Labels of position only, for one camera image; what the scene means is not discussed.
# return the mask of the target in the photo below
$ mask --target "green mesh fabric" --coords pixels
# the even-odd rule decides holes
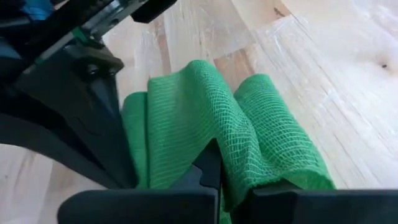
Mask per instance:
[[[128,96],[123,120],[142,188],[168,188],[212,138],[226,170],[230,194],[224,197],[233,206],[250,188],[281,178],[303,189],[334,188],[317,149],[266,75],[248,78],[233,95],[214,66],[193,61],[149,80],[147,93]]]

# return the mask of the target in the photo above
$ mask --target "wooden surface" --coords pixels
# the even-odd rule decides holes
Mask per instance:
[[[121,103],[193,59],[214,63],[232,90],[266,73],[339,188],[397,188],[398,7],[358,3],[179,0],[149,25],[127,18],[104,36],[126,64]],[[0,223],[55,223],[67,197],[101,188],[44,156],[0,146]]]

